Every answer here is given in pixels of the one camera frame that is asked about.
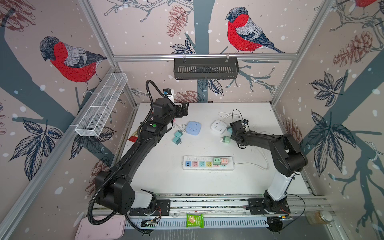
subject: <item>bird head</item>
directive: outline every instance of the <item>bird head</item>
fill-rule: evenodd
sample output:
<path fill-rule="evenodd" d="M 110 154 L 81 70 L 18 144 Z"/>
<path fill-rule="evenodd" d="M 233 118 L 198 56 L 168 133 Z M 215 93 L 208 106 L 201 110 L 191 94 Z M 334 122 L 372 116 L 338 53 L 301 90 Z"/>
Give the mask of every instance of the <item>bird head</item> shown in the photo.
<path fill-rule="evenodd" d="M 42 55 L 44 61 L 46 61 L 47 59 L 49 59 L 51 61 L 56 60 L 53 48 L 59 42 L 60 41 L 57 38 L 55 38 L 54 36 L 45 37 L 41 41 L 40 51 L 41 51 L 41 55 Z"/>
<path fill-rule="evenodd" d="M 236 20 L 236 18 L 242 14 L 248 15 L 247 9 L 245 7 L 235 7 L 229 11 L 225 19 L 233 23 Z"/>

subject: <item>white table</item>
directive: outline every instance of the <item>white table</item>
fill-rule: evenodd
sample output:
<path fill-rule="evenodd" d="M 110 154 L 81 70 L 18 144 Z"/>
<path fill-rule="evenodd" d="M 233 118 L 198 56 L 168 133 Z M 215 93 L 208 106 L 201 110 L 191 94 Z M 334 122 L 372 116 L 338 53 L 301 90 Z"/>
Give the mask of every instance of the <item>white table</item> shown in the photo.
<path fill-rule="evenodd" d="M 230 136 L 229 132 L 216 135 L 210 129 L 211 124 L 220 119 L 218 112 L 231 113 L 233 108 L 240 110 L 243 118 L 249 120 L 251 130 L 282 134 L 269 103 L 190 103 L 188 116 L 176 118 L 175 123 L 181 125 L 188 121 L 200 122 L 202 128 L 199 135 L 183 132 L 182 142 L 176 145 L 172 139 L 178 128 L 170 130 L 137 169 L 131 183 L 132 188 L 157 194 L 263 194 L 276 172 L 271 152 L 266 149 L 263 152 L 267 156 L 269 170 L 261 170 L 251 164 L 236 164 L 233 171 L 182 169 L 183 156 L 232 156 L 234 162 L 252 162 L 266 167 L 264 157 L 255 146 L 240 149 L 233 140 L 229 144 L 222 143 L 220 137 Z M 129 136 L 137 130 L 149 109 L 149 103 L 140 104 Z M 232 118 L 225 121 L 227 124 L 230 122 Z M 123 155 L 132 145 L 133 142 L 127 141 Z M 301 176 L 295 177 L 288 193 L 309 193 Z"/>

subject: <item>green snack package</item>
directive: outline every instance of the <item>green snack package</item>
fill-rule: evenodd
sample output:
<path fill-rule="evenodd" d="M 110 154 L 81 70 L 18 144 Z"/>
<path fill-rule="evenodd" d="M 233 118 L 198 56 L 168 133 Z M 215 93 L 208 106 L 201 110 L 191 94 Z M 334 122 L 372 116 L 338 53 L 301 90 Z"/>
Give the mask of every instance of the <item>green snack package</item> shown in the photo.
<path fill-rule="evenodd" d="M 204 227 L 204 216 L 187 214 L 187 227 Z"/>

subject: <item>power strip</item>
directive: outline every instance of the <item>power strip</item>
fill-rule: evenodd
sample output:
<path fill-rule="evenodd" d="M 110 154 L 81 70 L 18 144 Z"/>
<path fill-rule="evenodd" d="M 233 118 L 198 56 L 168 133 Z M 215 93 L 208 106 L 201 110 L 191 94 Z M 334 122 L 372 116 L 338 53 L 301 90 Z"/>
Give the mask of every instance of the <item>power strip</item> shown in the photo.
<path fill-rule="evenodd" d="M 184 156 L 182 167 L 184 170 L 226 171 L 234 169 L 232 157 L 223 156 Z"/>

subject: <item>gray floor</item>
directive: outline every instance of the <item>gray floor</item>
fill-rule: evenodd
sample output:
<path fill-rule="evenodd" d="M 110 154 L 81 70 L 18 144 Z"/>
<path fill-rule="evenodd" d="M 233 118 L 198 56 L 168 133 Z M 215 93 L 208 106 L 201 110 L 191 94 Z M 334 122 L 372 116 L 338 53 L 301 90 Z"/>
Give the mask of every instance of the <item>gray floor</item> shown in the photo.
<path fill-rule="evenodd" d="M 331 239 L 325 225 L 309 225 L 300 217 L 280 234 L 272 234 L 266 228 L 192 228 L 185 230 L 156 230 L 150 236 L 142 236 L 136 230 L 126 230 L 122 240 L 328 240 Z"/>

